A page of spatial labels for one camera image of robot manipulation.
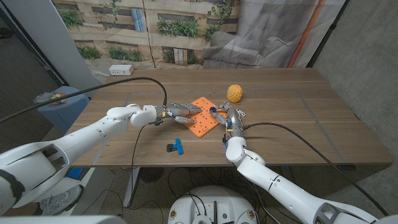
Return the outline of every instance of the building wall mural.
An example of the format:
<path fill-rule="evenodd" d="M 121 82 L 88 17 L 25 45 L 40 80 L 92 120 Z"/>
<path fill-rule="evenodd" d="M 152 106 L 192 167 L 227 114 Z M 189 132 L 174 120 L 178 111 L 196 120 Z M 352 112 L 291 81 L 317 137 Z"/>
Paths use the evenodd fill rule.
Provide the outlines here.
<path fill-rule="evenodd" d="M 344 0 L 52 0 L 93 76 L 304 67 Z"/>

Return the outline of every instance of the concrete wall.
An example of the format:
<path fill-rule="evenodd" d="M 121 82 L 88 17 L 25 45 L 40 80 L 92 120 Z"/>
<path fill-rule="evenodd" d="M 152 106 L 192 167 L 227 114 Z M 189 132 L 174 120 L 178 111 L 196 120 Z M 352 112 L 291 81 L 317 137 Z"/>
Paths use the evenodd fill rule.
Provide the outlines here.
<path fill-rule="evenodd" d="M 82 90 L 100 84 L 77 51 L 51 0 L 3 2 L 70 86 Z"/>
<path fill-rule="evenodd" d="M 350 1 L 314 65 L 394 156 L 393 165 L 358 182 L 391 213 L 398 212 L 397 15 L 397 1 Z M 358 201 L 379 214 L 369 201 Z"/>

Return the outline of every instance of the power outlet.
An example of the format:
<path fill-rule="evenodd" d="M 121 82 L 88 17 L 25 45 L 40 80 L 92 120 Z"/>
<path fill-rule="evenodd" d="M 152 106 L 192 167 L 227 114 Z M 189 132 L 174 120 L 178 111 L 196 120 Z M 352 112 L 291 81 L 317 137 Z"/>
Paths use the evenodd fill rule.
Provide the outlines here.
<path fill-rule="evenodd" d="M 109 68 L 111 75 L 131 75 L 133 71 L 132 65 L 112 65 Z"/>

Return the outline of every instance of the white robotic arm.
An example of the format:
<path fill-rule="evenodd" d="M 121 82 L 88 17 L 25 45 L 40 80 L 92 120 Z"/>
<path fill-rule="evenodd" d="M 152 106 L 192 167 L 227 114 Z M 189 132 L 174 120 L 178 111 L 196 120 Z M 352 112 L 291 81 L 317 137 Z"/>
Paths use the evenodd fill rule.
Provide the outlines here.
<path fill-rule="evenodd" d="M 303 223 L 372 223 L 377 218 L 362 209 L 315 197 L 265 166 L 255 152 L 245 149 L 242 137 L 228 141 L 226 156 L 245 178 L 268 191 Z"/>
<path fill-rule="evenodd" d="M 154 106 L 110 109 L 94 124 L 60 139 L 25 144 L 0 154 L 0 215 L 21 207 L 55 186 L 71 164 L 105 139 L 140 128 L 157 119 Z"/>

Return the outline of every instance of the orange board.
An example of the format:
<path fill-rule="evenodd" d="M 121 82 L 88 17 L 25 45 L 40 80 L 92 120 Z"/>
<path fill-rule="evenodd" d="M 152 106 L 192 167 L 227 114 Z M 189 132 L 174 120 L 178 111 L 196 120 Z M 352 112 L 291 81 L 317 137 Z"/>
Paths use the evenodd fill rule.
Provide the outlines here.
<path fill-rule="evenodd" d="M 203 112 L 186 115 L 187 118 L 195 119 L 197 122 L 194 124 L 185 124 L 196 136 L 199 138 L 203 137 L 207 132 L 212 130 L 219 122 L 216 118 L 214 118 L 210 113 L 209 110 L 212 106 L 216 107 L 214 103 L 210 100 L 207 100 L 205 97 L 201 97 L 194 102 L 193 105 L 199 106 L 202 108 Z M 225 118 L 227 117 L 226 112 L 224 111 L 217 111 L 217 113 L 223 115 Z"/>

